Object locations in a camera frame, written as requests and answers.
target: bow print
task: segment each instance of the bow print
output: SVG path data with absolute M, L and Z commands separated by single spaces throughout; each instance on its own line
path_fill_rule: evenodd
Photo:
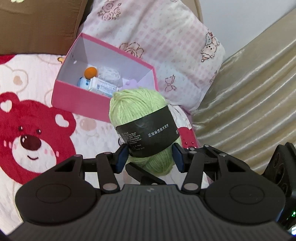
M 174 81 L 175 81 L 174 75 L 165 79 L 165 82 L 167 84 L 167 87 L 165 88 L 165 92 L 170 92 L 172 90 L 175 91 L 177 89 L 177 87 L 173 85 Z

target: brown cushion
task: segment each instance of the brown cushion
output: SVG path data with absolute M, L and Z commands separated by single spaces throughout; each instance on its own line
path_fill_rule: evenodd
M 76 39 L 87 0 L 5 0 L 0 3 L 0 55 L 64 55 Z

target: bear ear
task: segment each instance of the bear ear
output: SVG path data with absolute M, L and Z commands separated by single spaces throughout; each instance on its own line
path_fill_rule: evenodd
M 26 71 L 16 69 L 12 71 L 13 89 L 18 93 L 28 85 L 28 74 Z
M 18 96 L 13 92 L 5 92 L 0 95 L 0 113 L 8 113 L 14 104 L 19 103 Z
M 71 112 L 51 107 L 56 124 L 61 131 L 66 132 L 69 136 L 73 134 L 76 128 L 76 121 Z

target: pillow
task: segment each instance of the pillow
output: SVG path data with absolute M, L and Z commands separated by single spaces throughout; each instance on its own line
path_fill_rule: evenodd
M 189 112 L 197 110 L 225 54 L 180 0 L 94 0 L 79 32 L 154 66 L 160 93 Z
M 189 7 L 189 9 L 194 13 L 195 16 L 199 19 L 199 21 L 203 22 L 202 19 L 202 10 L 200 7 L 199 0 L 182 0 L 182 2 Z
M 65 55 L 76 39 L 87 0 L 3 0 L 0 55 Z

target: white wall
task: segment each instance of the white wall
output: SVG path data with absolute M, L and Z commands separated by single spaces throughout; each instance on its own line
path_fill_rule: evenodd
M 204 24 L 224 46 L 227 59 L 294 9 L 296 0 L 200 0 L 200 5 Z

